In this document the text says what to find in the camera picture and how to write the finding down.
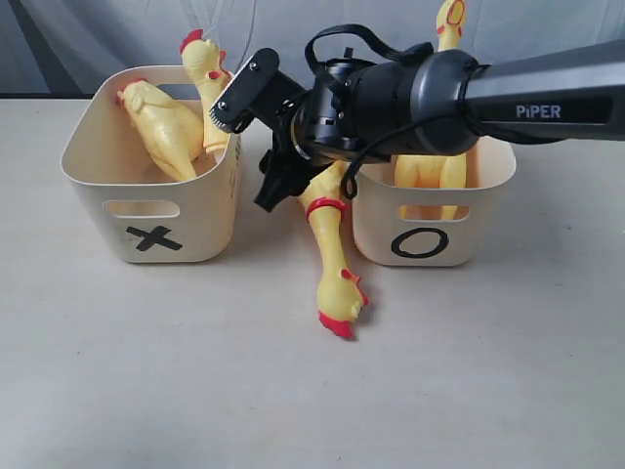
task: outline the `yellow rubber chicken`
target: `yellow rubber chicken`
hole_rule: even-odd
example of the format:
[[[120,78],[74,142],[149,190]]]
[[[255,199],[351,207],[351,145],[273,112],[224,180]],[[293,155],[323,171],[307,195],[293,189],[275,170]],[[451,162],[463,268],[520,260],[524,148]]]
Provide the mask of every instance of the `yellow rubber chicken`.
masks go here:
[[[117,92],[131,124],[156,165],[175,181],[196,177],[192,162],[202,153],[202,120],[191,109],[145,80]]]
[[[466,21],[464,0],[445,0],[437,15],[438,50],[455,49],[460,44]],[[399,188],[461,189],[467,185],[467,154],[435,156],[401,154],[396,159],[395,185]],[[453,220],[458,207],[445,205],[440,218]],[[406,217],[406,207],[400,216]]]
[[[339,337],[354,337],[352,323],[360,309],[369,303],[350,271],[343,245],[340,225],[347,205],[341,200],[341,178],[345,163],[337,161],[314,177],[298,200],[306,210],[321,253],[323,276],[317,288],[316,301],[319,320]]]
[[[230,73],[223,68],[226,51],[210,39],[202,40],[202,29],[192,31],[180,46],[183,67],[191,82],[197,88],[204,116],[204,150],[215,155],[226,148],[228,134],[213,123],[209,112],[215,100],[231,80]]]

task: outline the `o symbol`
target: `o symbol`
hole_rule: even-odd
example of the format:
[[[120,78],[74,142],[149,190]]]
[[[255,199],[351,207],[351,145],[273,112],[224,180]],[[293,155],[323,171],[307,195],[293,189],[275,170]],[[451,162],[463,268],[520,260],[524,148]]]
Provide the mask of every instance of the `o symbol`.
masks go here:
[[[419,233],[434,233],[438,235],[438,245],[434,249],[428,252],[418,252],[412,253],[407,252],[401,249],[401,244]],[[431,257],[437,256],[442,251],[444,251],[449,245],[449,236],[443,230],[439,230],[438,228],[415,228],[414,230],[407,231],[405,233],[400,234],[396,237],[391,243],[391,250],[395,255],[399,257],[404,257],[406,259],[429,259]]]

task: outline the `gray curtain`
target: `gray curtain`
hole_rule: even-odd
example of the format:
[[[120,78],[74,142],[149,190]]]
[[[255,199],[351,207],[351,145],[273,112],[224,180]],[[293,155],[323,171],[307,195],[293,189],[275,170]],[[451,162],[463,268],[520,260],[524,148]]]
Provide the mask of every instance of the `gray curtain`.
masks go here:
[[[397,48],[436,43],[435,17],[441,0],[0,0],[0,93],[50,91],[67,83],[93,93],[111,74],[142,64],[179,64],[178,46],[189,31],[228,50],[236,69],[254,50],[273,47],[283,70],[308,86],[306,42],[320,29],[360,22]],[[605,42],[623,36],[625,0],[466,0],[462,48],[482,62],[499,63]],[[24,27],[9,3],[32,20]],[[46,47],[27,41],[33,28]],[[321,58],[355,47],[374,58],[357,38],[322,39]],[[50,54],[59,61],[52,70]],[[67,75],[60,81],[55,75]]]

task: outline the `robotic arm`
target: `robotic arm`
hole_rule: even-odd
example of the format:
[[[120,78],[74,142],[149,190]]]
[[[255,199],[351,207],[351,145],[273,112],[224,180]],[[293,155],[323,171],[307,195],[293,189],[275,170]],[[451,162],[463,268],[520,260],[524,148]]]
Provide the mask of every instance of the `robotic arm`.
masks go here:
[[[333,34],[354,34],[387,61],[355,59],[348,48],[321,63],[314,42]],[[343,24],[319,32],[305,57],[311,90],[279,70],[276,51],[261,49],[211,109],[226,132],[254,118],[272,129],[255,198],[268,212],[339,159],[350,163],[342,192],[353,198],[359,167],[394,154],[452,156],[485,135],[521,145],[625,141],[625,41],[483,65],[461,50],[435,53],[430,43],[398,51],[365,26]]]

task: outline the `white table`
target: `white table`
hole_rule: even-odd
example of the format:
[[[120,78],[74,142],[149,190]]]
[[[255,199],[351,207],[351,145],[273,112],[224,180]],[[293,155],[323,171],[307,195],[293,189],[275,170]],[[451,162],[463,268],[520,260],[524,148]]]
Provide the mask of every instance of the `white table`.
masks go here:
[[[375,303],[350,343],[317,321],[301,207],[252,203],[264,128],[228,251],[133,266],[60,171],[86,105],[0,101],[1,467],[625,466],[624,145],[517,148],[463,268],[348,245]]]

